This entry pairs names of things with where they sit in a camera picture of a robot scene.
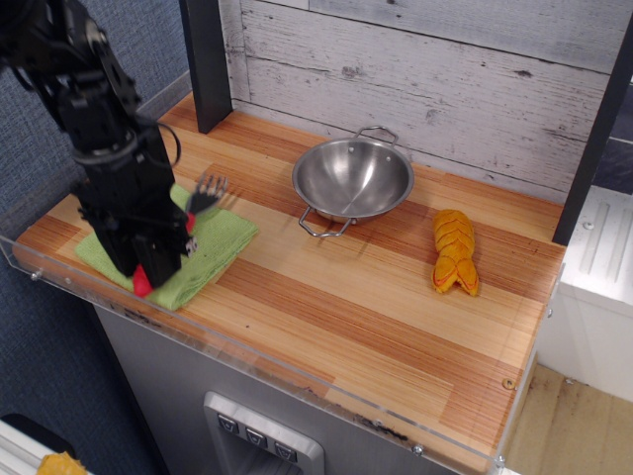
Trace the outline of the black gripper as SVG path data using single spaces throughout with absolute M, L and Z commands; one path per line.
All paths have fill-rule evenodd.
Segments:
M 174 163 L 169 159 L 161 123 L 126 130 L 122 143 L 77 151 L 87 180 L 76 188 L 82 217 L 116 269 L 157 289 L 181 267 L 181 256 L 197 246 L 187 214 L 171 199 Z

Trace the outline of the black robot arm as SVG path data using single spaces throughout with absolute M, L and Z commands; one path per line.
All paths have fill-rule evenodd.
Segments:
M 162 125 L 138 114 L 135 82 L 78 1 L 4 1 L 1 64 L 67 133 L 87 175 L 73 193 L 112 263 L 146 296 L 181 268 L 195 219 L 171 198 Z

